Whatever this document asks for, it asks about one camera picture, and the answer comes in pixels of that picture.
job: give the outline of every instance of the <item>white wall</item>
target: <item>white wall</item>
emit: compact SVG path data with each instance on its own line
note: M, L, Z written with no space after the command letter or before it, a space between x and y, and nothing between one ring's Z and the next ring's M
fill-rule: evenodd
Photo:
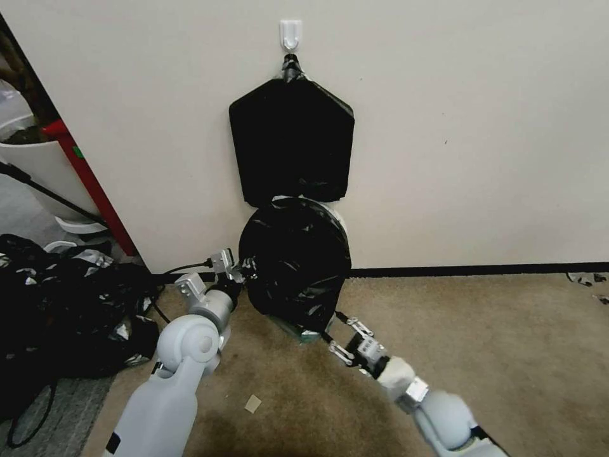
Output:
M237 247L228 106L303 68L355 110L354 267L609 258L606 1L0 0L147 265Z

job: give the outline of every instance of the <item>small paper scrap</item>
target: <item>small paper scrap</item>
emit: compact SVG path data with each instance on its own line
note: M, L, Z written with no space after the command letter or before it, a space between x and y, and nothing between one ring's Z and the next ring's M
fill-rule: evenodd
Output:
M258 409L258 406L260 406L261 403L262 403L261 399L259 399L255 395L252 395L246 403L246 410L248 410L250 413L254 414L256 412L256 410Z

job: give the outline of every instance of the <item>red trim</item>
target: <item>red trim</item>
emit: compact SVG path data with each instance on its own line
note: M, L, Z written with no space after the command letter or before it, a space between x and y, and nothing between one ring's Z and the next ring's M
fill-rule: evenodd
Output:
M136 250L131 237L127 233L127 230L119 219L119 216L116 214L116 211L114 211L114 208L108 200L108 197L103 191L99 181L89 167L89 164L85 159L76 156L74 147L77 147L77 145L66 125L60 119L59 121L55 121L44 127L43 132L49 137L49 139L59 142L65 156L72 164L72 167L89 192L89 195L97 205L97 208L100 210L101 217L108 224L108 228L110 229L112 235L116 238L116 241L119 243L122 250L125 251L125 254L128 256L135 255Z

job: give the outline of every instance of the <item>wall hook bracket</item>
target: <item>wall hook bracket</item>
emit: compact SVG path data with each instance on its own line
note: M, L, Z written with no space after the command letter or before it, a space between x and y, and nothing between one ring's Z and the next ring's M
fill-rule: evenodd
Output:
M279 21L279 38L286 51L292 53L302 41L303 22L301 20Z

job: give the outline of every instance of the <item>black baseboard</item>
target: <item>black baseboard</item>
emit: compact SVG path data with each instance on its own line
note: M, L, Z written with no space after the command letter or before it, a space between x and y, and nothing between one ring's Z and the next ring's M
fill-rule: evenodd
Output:
M349 277L472 276L499 274L609 272L609 262L523 263L461 267L354 268Z

